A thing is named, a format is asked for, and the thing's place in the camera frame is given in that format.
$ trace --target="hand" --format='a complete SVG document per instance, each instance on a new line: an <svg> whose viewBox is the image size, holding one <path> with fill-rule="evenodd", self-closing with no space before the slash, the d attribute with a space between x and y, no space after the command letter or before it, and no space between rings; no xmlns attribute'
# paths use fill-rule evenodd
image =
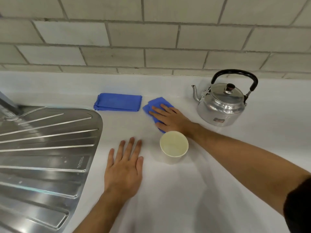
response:
<svg viewBox="0 0 311 233"><path fill-rule="evenodd" d="M133 197L142 182L142 164L143 157L138 157L142 147L142 141L139 140L131 156L134 137L124 151L125 141L121 141L117 155L114 161L114 149L111 149L108 155L107 168L105 171L105 192L112 193L115 198L124 203Z"/></svg>
<svg viewBox="0 0 311 233"><path fill-rule="evenodd" d="M169 108L164 104L161 104L161 107L165 111L154 106L152 106L152 109L157 113L149 111L151 115L164 123L158 122L155 125L165 132L178 131L185 136L190 136L194 123L174 107Z"/></svg>

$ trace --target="white paper cup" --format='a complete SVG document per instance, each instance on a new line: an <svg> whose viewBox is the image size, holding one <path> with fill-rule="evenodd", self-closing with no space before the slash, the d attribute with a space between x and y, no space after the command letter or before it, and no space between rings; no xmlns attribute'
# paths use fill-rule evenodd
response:
<svg viewBox="0 0 311 233"><path fill-rule="evenodd" d="M187 153L189 142L182 133L170 131L161 137L160 147L166 154L165 162L173 164L177 163Z"/></svg>

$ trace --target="kettle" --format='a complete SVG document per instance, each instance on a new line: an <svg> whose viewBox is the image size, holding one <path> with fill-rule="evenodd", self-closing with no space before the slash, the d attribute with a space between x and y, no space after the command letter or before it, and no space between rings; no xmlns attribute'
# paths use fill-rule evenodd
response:
<svg viewBox="0 0 311 233"><path fill-rule="evenodd" d="M251 85L249 92L244 95L241 90L235 87L232 83L217 83L216 79L224 74L240 74L251 78L254 82ZM258 85L257 77L244 70L221 70L217 72L211 81L211 86L203 91L199 98L196 91L196 86L192 85L193 98L199 102L197 112L199 116L208 123L215 126L229 126L241 115L244 111L246 100L249 94Z"/></svg>

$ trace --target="tiled wall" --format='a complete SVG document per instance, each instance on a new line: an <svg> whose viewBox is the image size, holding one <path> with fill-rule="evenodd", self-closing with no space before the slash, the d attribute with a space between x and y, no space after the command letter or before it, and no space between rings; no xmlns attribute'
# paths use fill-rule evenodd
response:
<svg viewBox="0 0 311 233"><path fill-rule="evenodd" d="M311 79L311 0L0 0L0 70Z"/></svg>

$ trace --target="kettle lid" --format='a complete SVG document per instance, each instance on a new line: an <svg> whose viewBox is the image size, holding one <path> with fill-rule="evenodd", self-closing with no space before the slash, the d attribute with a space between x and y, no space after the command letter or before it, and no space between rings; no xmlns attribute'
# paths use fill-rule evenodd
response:
<svg viewBox="0 0 311 233"><path fill-rule="evenodd" d="M212 84L210 92L217 100L226 104L241 104L244 101L244 94L232 83Z"/></svg>

